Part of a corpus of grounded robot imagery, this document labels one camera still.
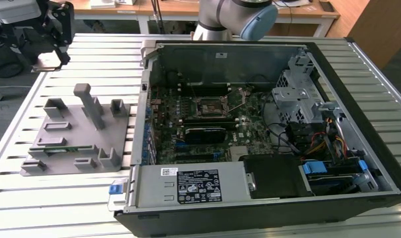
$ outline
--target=power supply label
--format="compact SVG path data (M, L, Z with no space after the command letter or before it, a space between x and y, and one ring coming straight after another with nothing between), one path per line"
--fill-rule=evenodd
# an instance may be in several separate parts
M218 170L178 171L176 176L180 204L222 201Z

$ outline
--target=white label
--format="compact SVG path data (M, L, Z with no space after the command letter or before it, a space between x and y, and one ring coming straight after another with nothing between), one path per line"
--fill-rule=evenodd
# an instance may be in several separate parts
M221 196L221 192L211 192L211 197L219 197Z
M175 176L179 168L160 168L160 176Z
M116 11L116 13L135 14L135 11Z
M217 59L226 59L227 58L227 53L215 53L215 58Z

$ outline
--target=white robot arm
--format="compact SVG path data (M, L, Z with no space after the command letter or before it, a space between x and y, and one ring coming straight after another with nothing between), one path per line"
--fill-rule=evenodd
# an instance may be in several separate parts
M278 11L271 0L200 0L194 40L259 40L275 23Z

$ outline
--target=yellow wire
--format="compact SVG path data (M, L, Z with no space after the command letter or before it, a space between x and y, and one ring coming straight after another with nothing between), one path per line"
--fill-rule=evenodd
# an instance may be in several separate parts
M324 147L324 145L325 145L325 142L321 142L321 144L306 154L309 155L310 153L314 153L317 150L320 150Z

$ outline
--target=screw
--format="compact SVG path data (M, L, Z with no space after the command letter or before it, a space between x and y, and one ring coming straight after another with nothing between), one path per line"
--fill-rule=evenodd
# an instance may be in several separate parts
M249 188L249 191L254 191L255 190L255 187L251 183L247 184L247 188Z

